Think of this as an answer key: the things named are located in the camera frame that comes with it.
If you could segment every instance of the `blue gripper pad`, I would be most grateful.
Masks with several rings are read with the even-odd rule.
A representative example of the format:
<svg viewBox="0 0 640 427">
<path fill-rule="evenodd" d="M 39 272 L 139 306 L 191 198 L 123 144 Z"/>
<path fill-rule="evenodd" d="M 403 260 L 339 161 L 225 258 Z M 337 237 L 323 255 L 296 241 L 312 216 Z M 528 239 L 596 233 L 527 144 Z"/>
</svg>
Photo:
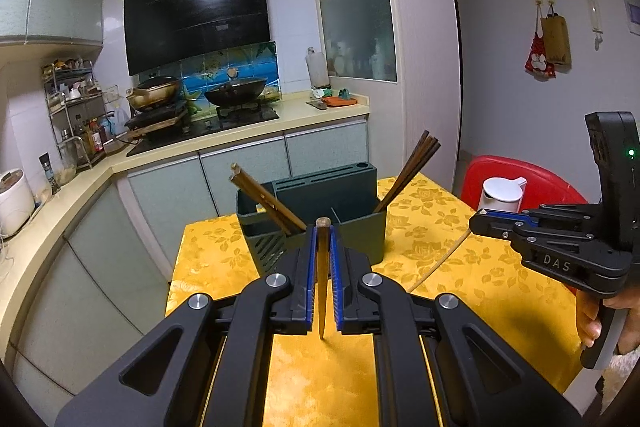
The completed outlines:
<svg viewBox="0 0 640 427">
<path fill-rule="evenodd" d="M 331 271 L 331 286 L 334 294 L 335 328 L 342 331 L 344 326 L 344 286 L 342 285 L 342 271 L 338 256 L 337 231 L 331 227 L 331 242 L 329 247 L 329 270 Z"/>
<path fill-rule="evenodd" d="M 311 236 L 311 251 L 309 252 L 309 266 L 306 273 L 306 327 L 311 331 L 314 321 L 314 300 L 316 297 L 316 246 L 318 233 L 314 227 Z"/>
</svg>

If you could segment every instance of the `human hand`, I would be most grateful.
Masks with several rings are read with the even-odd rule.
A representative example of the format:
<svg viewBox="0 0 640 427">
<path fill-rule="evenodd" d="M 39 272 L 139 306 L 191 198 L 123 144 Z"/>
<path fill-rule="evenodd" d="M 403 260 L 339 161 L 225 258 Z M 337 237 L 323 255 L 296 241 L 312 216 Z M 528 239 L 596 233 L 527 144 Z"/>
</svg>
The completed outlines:
<svg viewBox="0 0 640 427">
<path fill-rule="evenodd" d="M 580 340 L 591 347 L 602 332 L 602 324 L 597 318 L 598 299 L 580 290 L 575 297 L 575 327 Z M 616 310 L 629 309 L 618 341 L 619 352 L 626 355 L 640 346 L 640 286 L 627 288 L 619 295 L 605 299 L 604 305 Z"/>
</svg>

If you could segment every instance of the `table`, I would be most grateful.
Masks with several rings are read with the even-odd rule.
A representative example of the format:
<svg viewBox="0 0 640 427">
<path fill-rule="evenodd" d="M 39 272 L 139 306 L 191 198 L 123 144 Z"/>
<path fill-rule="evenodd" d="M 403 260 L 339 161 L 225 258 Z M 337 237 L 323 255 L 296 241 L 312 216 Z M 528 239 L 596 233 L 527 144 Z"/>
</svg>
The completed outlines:
<svg viewBox="0 0 640 427">
<path fill-rule="evenodd" d="M 378 182 L 380 197 L 393 182 Z M 409 288 L 462 235 L 472 214 L 418 174 L 388 209 L 385 259 L 374 270 Z M 187 225 L 167 314 L 193 293 L 219 299 L 257 277 L 235 215 Z M 522 267 L 507 242 L 471 235 L 415 293 L 434 298 L 445 291 L 462 298 L 558 391 L 578 373 L 574 296 L 561 283 Z M 324 341 L 316 325 L 306 337 L 274 338 L 266 427 L 378 424 L 371 337 L 337 333 L 328 308 Z"/>
</svg>

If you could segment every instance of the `chopstick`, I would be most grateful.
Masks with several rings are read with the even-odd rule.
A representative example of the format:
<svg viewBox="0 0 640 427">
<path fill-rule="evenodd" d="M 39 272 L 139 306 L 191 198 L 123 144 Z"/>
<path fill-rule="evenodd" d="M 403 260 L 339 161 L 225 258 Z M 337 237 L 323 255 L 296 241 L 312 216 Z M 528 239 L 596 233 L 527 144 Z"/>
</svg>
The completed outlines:
<svg viewBox="0 0 640 427">
<path fill-rule="evenodd" d="M 398 174 L 396 181 L 391 189 L 385 195 L 382 201 L 374 209 L 374 213 L 381 212 L 391 204 L 391 202 L 398 197 L 398 194 L 404 190 L 404 188 L 415 178 L 415 175 L 422 170 L 427 162 L 433 157 L 433 155 L 440 148 L 440 143 L 433 136 L 428 136 L 429 133 L 425 131 L 422 133 L 420 140 L 416 144 L 414 151 L 409 156 L 409 159 L 404 164 L 402 171 Z"/>
<path fill-rule="evenodd" d="M 247 196 L 249 196 L 252 200 L 254 200 L 256 203 L 261 204 L 262 207 L 264 208 L 264 211 L 269 215 L 269 217 L 271 218 L 271 220 L 282 229 L 282 231 L 285 233 L 285 235 L 289 236 L 289 235 L 293 235 L 291 232 L 291 229 L 293 228 L 293 225 L 291 223 L 286 223 L 284 216 L 282 214 L 280 214 L 279 212 L 277 212 L 276 210 L 274 210 L 274 208 L 266 203 L 263 202 L 262 198 L 260 197 L 260 194 L 258 194 L 257 192 L 255 192 L 253 190 L 253 187 L 251 186 L 247 186 L 244 185 L 242 183 L 241 180 L 238 179 L 238 177 L 236 177 L 234 174 L 232 174 L 229 177 L 229 181 L 232 182 L 236 187 L 238 187 L 240 190 L 242 190 L 242 192 L 244 192 Z"/>
<path fill-rule="evenodd" d="M 273 196 L 273 194 L 266 190 L 249 174 L 244 172 L 241 166 L 239 166 L 237 163 L 232 163 L 231 170 L 233 171 L 233 175 L 231 176 L 231 178 L 229 178 L 231 182 L 238 186 L 243 192 L 246 193 L 247 196 L 252 198 L 252 200 L 256 201 L 256 203 L 260 203 L 267 212 L 269 212 L 270 209 L 274 210 L 278 214 L 279 221 L 284 224 L 287 229 L 289 229 L 291 232 L 297 232 L 295 230 L 296 228 L 299 229 L 300 232 L 304 232 L 306 230 L 306 224 L 304 221 L 302 221 L 302 219 L 291 212 L 281 201 L 278 201 L 275 196 Z"/>
</svg>

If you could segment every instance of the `red chair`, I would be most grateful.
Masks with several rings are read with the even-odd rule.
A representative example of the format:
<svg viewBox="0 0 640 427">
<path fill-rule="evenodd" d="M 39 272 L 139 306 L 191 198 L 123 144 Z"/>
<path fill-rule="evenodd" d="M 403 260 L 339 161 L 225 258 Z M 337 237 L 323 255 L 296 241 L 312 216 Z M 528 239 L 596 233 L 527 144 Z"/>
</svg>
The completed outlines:
<svg viewBox="0 0 640 427">
<path fill-rule="evenodd" d="M 471 208 L 477 208 L 482 195 L 482 184 L 488 178 L 514 180 L 526 178 L 521 208 L 538 208 L 540 204 L 587 203 L 580 192 L 553 172 L 512 158 L 478 156 L 469 164 L 460 199 Z"/>
</svg>

